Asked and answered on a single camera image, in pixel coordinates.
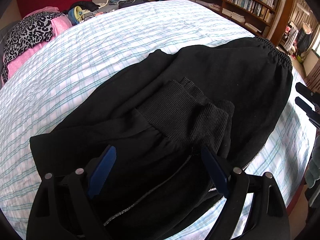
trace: ribbed cuff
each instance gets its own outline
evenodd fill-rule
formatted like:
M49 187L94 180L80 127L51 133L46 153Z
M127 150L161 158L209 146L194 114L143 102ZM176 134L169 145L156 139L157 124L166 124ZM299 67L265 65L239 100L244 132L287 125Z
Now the ribbed cuff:
M206 144L218 151L228 114L213 104L201 104L176 81L169 81L138 111L157 130L182 145Z
M229 115L225 135L230 136L231 124L232 124L231 119L233 116L233 112L235 110L234 104L230 101L227 101L227 100L213 100L213 101L211 101L209 98L207 98L205 96L205 94L202 92L202 90L200 88L198 88L192 81L190 81L186 77L184 77L182 79L180 84L199 103L201 103L203 105L204 104L214 104L217 108L222 109L223 111L225 111Z

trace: blue gripper pad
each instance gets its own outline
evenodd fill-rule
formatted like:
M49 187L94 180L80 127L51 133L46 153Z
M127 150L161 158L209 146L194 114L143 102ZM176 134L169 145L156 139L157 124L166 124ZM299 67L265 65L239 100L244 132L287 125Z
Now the blue gripper pad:
M217 188L217 191L228 199L230 196L230 191L228 188L229 180L217 160L218 157L216 158L214 155L215 153L212 154L207 147L202 147L201 159L204 163L204 166L206 167L212 182Z
M90 199L100 193L103 184L105 183L113 165L115 164L115 161L116 148L114 148L113 146L107 147L105 150L105 154L103 155L89 178L87 195Z

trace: metal bolt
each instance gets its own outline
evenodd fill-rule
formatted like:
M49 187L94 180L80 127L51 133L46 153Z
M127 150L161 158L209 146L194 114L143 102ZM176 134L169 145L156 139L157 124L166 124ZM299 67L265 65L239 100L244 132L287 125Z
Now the metal bolt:
M272 179L272 173L271 172L266 172L266 177L268 178L268 179Z
M233 168L233 172L236 173L236 174L241 174L242 170L238 167L234 167Z
M51 179L52 178L52 173L47 173L45 176L44 176L45 179Z
M77 175L81 175L82 173L84 173L84 169L82 169L82 168L76 169Z

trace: leopard print fabric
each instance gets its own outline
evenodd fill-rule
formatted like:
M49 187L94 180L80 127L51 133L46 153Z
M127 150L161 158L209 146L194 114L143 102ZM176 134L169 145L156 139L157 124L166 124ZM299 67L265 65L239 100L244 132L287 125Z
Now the leopard print fabric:
M40 12L21 20L9 34L4 45L4 66L2 80L8 81L8 64L27 49L42 41L49 41L53 35L51 20L64 16L63 13Z

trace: white plaid bedsheet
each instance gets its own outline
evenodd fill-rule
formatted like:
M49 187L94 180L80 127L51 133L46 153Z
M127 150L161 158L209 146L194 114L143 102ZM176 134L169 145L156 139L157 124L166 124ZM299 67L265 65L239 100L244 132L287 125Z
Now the white plaid bedsheet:
M201 5L172 0L95 17L33 55L0 90L0 208L19 235L26 237L41 182L29 146L31 136L52 131L100 84L156 49L172 54L190 45L215 47L242 37L252 34ZM293 91L275 131L247 172L271 171L288 203L314 137L315 128L294 105ZM171 239L204 239L221 205Z

